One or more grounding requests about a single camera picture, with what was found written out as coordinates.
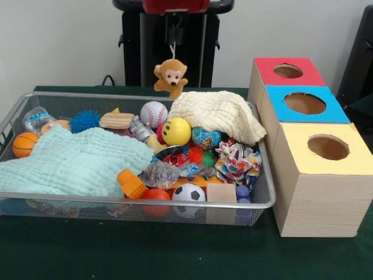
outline cream blanket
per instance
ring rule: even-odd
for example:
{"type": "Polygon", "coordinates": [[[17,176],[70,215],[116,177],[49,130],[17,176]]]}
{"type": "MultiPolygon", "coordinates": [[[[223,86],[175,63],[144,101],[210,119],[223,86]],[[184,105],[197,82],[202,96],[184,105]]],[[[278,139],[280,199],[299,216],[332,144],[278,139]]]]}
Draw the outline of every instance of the cream blanket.
{"type": "Polygon", "coordinates": [[[181,117],[191,127],[219,130],[254,145],[266,135],[246,101],[233,92],[184,92],[173,102],[168,118],[181,117]]]}

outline stacked boxes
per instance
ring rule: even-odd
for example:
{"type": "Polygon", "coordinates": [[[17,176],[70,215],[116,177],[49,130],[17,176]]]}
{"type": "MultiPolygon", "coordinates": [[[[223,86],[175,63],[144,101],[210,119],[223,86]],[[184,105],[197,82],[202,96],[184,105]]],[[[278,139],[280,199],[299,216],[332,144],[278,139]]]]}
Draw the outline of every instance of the stacked boxes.
{"type": "Polygon", "coordinates": [[[281,236],[353,237],[373,156],[308,58],[255,58],[249,101],[267,129],[281,236]]]}

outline metal basket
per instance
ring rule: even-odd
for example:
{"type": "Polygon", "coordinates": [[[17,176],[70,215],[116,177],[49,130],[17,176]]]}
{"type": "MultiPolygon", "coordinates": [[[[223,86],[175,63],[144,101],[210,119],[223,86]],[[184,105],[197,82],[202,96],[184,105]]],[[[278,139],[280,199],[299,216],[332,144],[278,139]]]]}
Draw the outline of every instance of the metal basket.
{"type": "MultiPolygon", "coordinates": [[[[23,116],[37,106],[44,107],[55,118],[64,119],[85,109],[104,114],[119,107],[122,112],[139,114],[142,106],[150,100],[162,102],[168,109],[172,105],[172,100],[162,97],[50,92],[26,94],[17,101],[0,124],[0,135],[3,134],[0,138],[0,161],[15,158],[11,144],[15,135],[24,131],[23,116]]],[[[255,106],[249,105],[258,118],[255,106]]],[[[251,204],[0,192],[0,211],[3,215],[17,216],[252,226],[264,209],[271,207],[276,199],[263,140],[258,143],[258,148],[263,164],[251,192],[251,204]]]]}

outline stuffed monkey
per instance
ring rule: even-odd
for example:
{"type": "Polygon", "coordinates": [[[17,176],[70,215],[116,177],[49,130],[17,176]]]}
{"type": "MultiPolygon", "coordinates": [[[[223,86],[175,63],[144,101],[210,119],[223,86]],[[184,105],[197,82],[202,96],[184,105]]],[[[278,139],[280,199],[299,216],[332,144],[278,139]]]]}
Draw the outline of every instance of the stuffed monkey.
{"type": "Polygon", "coordinates": [[[183,87],[188,83],[187,79],[182,78],[186,71],[187,66],[177,59],[168,59],[161,65],[156,65],[154,74],[158,81],[154,85],[154,90],[157,92],[165,90],[170,92],[170,98],[178,98],[183,87]]]}

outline red box top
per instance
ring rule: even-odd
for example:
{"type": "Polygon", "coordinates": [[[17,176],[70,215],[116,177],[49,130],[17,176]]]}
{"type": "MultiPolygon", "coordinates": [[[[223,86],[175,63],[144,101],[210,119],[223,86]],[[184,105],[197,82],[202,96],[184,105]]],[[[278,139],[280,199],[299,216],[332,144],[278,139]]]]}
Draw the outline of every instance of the red box top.
{"type": "Polygon", "coordinates": [[[325,86],[320,73],[309,58],[254,58],[265,85],[325,86]]]}

